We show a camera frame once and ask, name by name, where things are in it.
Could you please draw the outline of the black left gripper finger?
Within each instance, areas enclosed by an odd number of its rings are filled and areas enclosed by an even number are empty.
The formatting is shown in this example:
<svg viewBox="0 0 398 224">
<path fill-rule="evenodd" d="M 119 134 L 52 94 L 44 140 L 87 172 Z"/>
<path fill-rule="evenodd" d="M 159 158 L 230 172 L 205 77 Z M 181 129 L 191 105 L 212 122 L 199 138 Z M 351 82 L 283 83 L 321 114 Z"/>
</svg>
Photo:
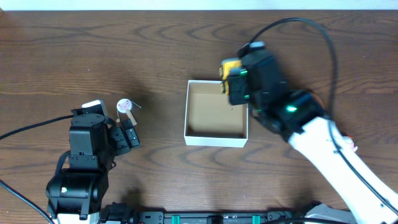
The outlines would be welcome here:
<svg viewBox="0 0 398 224">
<path fill-rule="evenodd" d="M 121 125 L 126 134 L 126 141 L 129 143 L 129 147 L 138 147 L 140 145 L 140 140 L 137 136 L 132 121 L 130 119 L 124 119 L 122 120 Z"/>
<path fill-rule="evenodd" d="M 116 156 L 127 154 L 131 151 L 131 144 L 126 132 L 121 127 L 112 127 L 110 129 L 110 138 L 115 142 Z"/>
</svg>

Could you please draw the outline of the yellow grey toy car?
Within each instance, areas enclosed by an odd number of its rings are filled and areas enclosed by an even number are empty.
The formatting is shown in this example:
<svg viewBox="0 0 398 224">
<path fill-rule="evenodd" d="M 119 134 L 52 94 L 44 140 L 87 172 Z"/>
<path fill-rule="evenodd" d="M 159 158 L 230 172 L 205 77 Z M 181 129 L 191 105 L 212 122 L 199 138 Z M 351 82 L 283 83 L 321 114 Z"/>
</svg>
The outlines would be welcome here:
<svg viewBox="0 0 398 224">
<path fill-rule="evenodd" d="M 221 91 L 229 95 L 228 78 L 240 76 L 242 69 L 241 60 L 238 58 L 229 58 L 221 62 L 219 74 L 221 78 Z"/>
</svg>

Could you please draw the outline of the pink white duck figure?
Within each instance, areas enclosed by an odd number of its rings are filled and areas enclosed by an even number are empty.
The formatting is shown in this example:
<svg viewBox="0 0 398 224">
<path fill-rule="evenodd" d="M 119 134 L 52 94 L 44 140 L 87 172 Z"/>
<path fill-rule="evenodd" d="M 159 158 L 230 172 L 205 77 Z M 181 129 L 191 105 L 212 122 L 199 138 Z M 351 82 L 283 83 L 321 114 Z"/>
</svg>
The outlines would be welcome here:
<svg viewBox="0 0 398 224">
<path fill-rule="evenodd" d="M 356 152 L 358 150 L 358 147 L 357 145 L 355 145 L 353 138 L 351 136 L 342 136 L 342 140 L 344 141 L 343 143 L 344 149 L 351 149 L 353 152 Z"/>
</svg>

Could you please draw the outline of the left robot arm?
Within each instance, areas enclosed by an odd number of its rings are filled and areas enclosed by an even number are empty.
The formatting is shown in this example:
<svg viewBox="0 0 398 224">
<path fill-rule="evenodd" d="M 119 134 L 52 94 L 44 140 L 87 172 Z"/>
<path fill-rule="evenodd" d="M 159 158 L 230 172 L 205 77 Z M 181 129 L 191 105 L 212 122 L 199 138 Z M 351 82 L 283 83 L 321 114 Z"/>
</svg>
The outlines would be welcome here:
<svg viewBox="0 0 398 224">
<path fill-rule="evenodd" d="M 55 223 L 97 223 L 115 158 L 140 145 L 131 118 L 116 124 L 100 106 L 72 111 L 70 150 L 63 153 L 48 182 L 48 213 Z"/>
</svg>

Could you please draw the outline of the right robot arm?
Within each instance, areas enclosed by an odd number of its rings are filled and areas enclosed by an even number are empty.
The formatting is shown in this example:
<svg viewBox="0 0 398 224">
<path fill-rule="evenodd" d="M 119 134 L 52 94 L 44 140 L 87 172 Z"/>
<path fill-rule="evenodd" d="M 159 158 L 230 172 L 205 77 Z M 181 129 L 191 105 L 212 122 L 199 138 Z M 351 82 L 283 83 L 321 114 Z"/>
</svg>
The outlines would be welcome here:
<svg viewBox="0 0 398 224">
<path fill-rule="evenodd" d="M 355 153 L 320 100 L 291 90 L 275 57 L 255 48 L 220 67 L 223 92 L 305 156 L 338 192 L 357 223 L 396 223 L 397 193 Z"/>
</svg>

